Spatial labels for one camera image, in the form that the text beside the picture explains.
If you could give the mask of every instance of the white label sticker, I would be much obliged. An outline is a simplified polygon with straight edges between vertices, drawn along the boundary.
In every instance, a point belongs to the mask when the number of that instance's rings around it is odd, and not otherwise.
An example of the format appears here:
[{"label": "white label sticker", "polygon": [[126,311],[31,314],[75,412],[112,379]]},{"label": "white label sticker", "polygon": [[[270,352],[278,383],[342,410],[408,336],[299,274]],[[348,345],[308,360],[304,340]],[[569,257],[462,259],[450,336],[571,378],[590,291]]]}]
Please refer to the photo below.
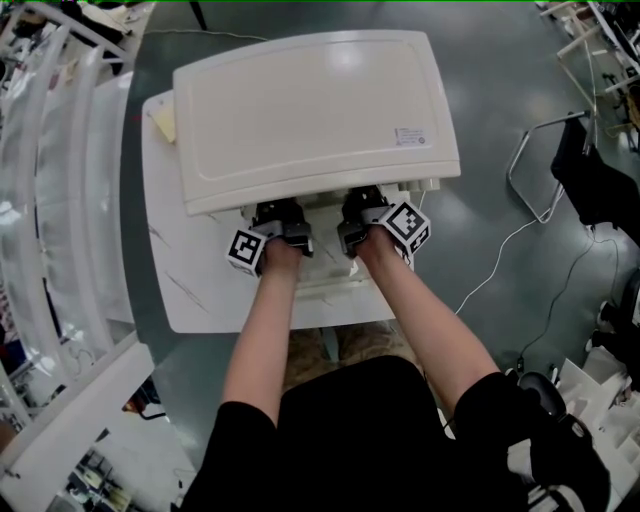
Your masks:
[{"label": "white label sticker", "polygon": [[424,130],[422,128],[396,128],[396,146],[424,146]]}]

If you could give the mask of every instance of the concrete floor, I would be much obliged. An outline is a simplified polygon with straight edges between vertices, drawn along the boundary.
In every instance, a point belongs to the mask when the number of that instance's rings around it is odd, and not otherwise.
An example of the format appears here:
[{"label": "concrete floor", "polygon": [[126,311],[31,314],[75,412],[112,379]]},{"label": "concrete floor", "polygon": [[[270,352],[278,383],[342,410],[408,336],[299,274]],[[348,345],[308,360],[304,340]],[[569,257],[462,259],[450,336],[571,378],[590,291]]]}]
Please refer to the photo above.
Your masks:
[{"label": "concrete floor", "polygon": [[[344,29],[404,29],[427,33],[453,116],[462,176],[427,194],[423,210],[433,236],[416,271],[454,310],[491,272],[504,238],[531,220],[507,189],[507,161],[528,127],[579,111],[587,104],[559,67],[555,53],[568,43],[561,27],[540,19],[534,4],[337,3],[206,4],[210,30],[280,38]],[[187,3],[160,3],[147,30],[197,29]],[[140,339],[157,369],[154,380],[187,454],[199,467],[215,420],[222,379],[235,335],[178,335],[171,331],[151,264],[140,156],[142,103],[171,88],[176,67],[248,41],[205,34],[149,34],[142,41],[123,140],[121,209],[125,267]],[[587,88],[583,52],[570,65]],[[606,111],[603,124],[616,124]],[[553,189],[549,165],[561,127],[540,133],[518,168],[540,210]],[[638,157],[600,133],[604,160],[637,179]],[[637,265],[637,248],[610,226],[620,254],[615,296]],[[574,259],[590,240],[567,198],[551,222],[534,225],[505,247],[494,279],[467,302],[461,318],[502,367],[544,328],[550,301],[562,289]],[[611,242],[595,244],[577,264],[556,304],[546,336],[527,352],[527,369],[545,370],[565,357],[584,358],[601,301],[609,297],[616,266]]]}]

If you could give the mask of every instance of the forearm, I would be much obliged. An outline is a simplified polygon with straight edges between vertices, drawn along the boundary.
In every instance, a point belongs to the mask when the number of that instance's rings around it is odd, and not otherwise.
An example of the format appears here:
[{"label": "forearm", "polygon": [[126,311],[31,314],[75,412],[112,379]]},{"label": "forearm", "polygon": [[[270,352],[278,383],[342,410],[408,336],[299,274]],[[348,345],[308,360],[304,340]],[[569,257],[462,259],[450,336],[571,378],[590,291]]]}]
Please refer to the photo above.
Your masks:
[{"label": "forearm", "polygon": [[361,251],[360,256],[431,385],[447,408],[473,384],[498,371],[480,340],[438,299],[394,251]]},{"label": "forearm", "polygon": [[227,370],[222,402],[244,402],[277,425],[297,267],[267,268]]}]

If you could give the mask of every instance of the hand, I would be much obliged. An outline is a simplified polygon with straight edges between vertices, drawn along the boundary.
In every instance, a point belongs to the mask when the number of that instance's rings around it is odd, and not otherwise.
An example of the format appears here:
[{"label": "hand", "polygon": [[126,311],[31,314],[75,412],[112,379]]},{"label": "hand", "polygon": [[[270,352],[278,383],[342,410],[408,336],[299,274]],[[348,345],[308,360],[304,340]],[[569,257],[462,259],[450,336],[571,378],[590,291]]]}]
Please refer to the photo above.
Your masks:
[{"label": "hand", "polygon": [[356,254],[369,266],[375,260],[398,255],[393,238],[382,226],[371,226],[364,242],[356,245]]},{"label": "hand", "polygon": [[264,249],[262,273],[284,272],[298,276],[302,251],[291,247],[282,238],[274,238],[267,242]]}]

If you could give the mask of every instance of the white plastic lid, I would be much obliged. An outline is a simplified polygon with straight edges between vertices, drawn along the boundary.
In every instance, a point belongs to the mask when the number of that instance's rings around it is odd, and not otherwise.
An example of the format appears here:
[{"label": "white plastic lid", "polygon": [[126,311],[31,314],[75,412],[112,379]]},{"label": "white plastic lid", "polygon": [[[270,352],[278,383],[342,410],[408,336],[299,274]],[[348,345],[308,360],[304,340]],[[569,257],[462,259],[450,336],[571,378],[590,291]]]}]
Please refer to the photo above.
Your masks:
[{"label": "white plastic lid", "polygon": [[460,174],[422,32],[259,43],[176,70],[174,91],[189,215]]}]

